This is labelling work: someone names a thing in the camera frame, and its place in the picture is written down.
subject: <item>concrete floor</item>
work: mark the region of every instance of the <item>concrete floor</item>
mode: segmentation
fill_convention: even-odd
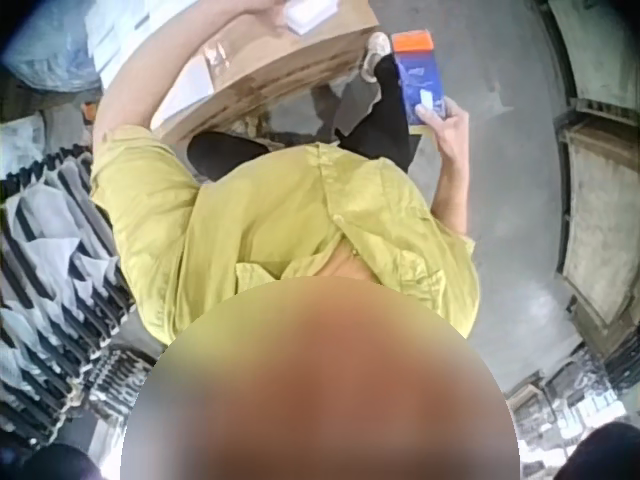
[[[370,0],[387,33],[431,30],[445,91],[471,113],[482,300],[470,342],[503,391],[551,370],[580,342],[565,312],[570,293],[555,277],[562,205],[553,120],[566,110],[564,92],[528,1]],[[272,127],[315,133],[322,121],[313,107],[310,95],[285,102]],[[438,170],[425,139],[410,175],[428,199]]]

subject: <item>black pants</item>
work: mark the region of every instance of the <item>black pants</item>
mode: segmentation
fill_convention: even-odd
[[[336,131],[338,146],[372,160],[388,158],[408,172],[417,142],[409,138],[400,76],[393,56],[382,58],[374,74],[380,84],[381,100],[349,135]],[[194,168],[213,181],[267,153],[269,149],[264,145],[220,132],[196,135],[187,150]]]

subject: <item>hand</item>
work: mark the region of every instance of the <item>hand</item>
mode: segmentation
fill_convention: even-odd
[[[235,0],[235,2],[244,13],[266,15],[278,24],[280,23],[286,0]]]
[[[416,107],[416,114],[433,131],[442,160],[468,171],[469,113],[449,97],[445,97],[444,101],[447,108],[445,120],[423,105]]]

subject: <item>cardboard box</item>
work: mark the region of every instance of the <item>cardboard box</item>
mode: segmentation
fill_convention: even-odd
[[[275,33],[254,17],[228,25],[202,49],[210,60],[213,95],[178,112],[154,132],[178,143],[205,130],[220,130],[248,113],[358,66],[378,20],[368,0],[340,0],[336,15],[308,34]]]

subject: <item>sneaker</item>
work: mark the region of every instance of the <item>sneaker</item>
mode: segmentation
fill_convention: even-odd
[[[365,82],[376,83],[376,77],[374,75],[374,69],[380,59],[391,53],[391,41],[386,34],[382,32],[376,32],[369,37],[367,42],[367,55],[362,62],[362,68],[360,69],[360,75]]]

